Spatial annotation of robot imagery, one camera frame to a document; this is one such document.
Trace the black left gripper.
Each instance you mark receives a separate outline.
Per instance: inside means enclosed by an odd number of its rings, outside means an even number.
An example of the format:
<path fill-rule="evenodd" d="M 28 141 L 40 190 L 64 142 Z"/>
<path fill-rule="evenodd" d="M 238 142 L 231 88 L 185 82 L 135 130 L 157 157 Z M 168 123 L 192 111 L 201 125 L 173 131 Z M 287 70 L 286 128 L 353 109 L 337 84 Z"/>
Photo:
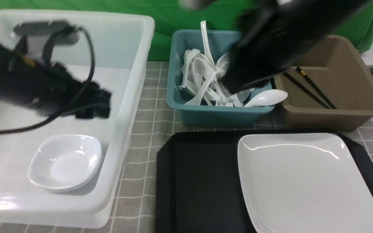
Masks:
<path fill-rule="evenodd" d="M 89 46 L 90 67 L 85 81 L 74 78 L 60 62 L 52 62 L 55 46 L 71 46 L 82 31 Z M 0 44 L 0 101 L 35 110 L 39 115 L 108 118 L 111 93 L 93 81 L 95 55 L 87 29 L 65 20 L 16 25 L 20 37 L 14 49 Z"/>

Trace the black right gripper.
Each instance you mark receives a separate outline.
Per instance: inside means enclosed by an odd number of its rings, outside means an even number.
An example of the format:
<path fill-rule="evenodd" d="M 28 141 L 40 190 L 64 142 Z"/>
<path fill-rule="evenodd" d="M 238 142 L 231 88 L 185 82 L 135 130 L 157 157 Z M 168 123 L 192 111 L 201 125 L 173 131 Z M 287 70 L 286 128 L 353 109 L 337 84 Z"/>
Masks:
<path fill-rule="evenodd" d="M 328 32 L 322 9 L 249 9 L 237 18 L 240 39 L 221 84 L 229 94 L 283 73 Z"/>

